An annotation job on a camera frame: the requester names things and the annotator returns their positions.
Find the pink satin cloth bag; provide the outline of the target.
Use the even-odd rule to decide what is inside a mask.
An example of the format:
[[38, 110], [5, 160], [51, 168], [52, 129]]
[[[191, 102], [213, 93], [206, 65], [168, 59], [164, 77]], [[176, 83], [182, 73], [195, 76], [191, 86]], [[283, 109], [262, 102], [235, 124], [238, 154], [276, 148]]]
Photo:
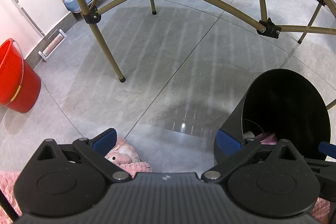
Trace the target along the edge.
[[276, 145], [277, 144], [277, 138], [275, 134], [267, 135], [265, 133], [262, 133], [256, 136], [256, 140], [258, 140], [263, 145]]

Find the black round trash bin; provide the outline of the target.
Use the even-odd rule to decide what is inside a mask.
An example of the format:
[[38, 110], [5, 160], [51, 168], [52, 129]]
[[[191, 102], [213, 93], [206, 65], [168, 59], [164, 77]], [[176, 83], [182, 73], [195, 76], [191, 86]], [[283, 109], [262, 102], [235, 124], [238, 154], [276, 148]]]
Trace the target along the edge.
[[[220, 128], [275, 134], [288, 139], [308, 159], [325, 160], [321, 142], [329, 142], [329, 114], [320, 93], [305, 77], [289, 69], [271, 69], [258, 76]], [[228, 158], [214, 141], [217, 163]]]

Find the pink bunny slipper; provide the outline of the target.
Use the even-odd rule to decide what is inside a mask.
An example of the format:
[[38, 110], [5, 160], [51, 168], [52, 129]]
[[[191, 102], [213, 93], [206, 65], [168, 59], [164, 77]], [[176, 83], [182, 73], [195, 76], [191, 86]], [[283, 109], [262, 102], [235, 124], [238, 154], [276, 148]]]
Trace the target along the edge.
[[137, 173], [152, 172], [150, 164], [142, 161], [133, 146], [123, 137], [117, 137], [116, 145], [105, 155], [105, 158], [129, 173], [132, 178]]

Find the red plastic bucket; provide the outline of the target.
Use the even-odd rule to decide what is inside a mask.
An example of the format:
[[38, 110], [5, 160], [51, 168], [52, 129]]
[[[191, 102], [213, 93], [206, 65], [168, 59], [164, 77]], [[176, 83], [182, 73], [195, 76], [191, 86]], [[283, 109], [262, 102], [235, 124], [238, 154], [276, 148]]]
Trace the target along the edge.
[[1, 106], [26, 113], [37, 101], [41, 78], [23, 58], [15, 43], [9, 38], [1, 45]]

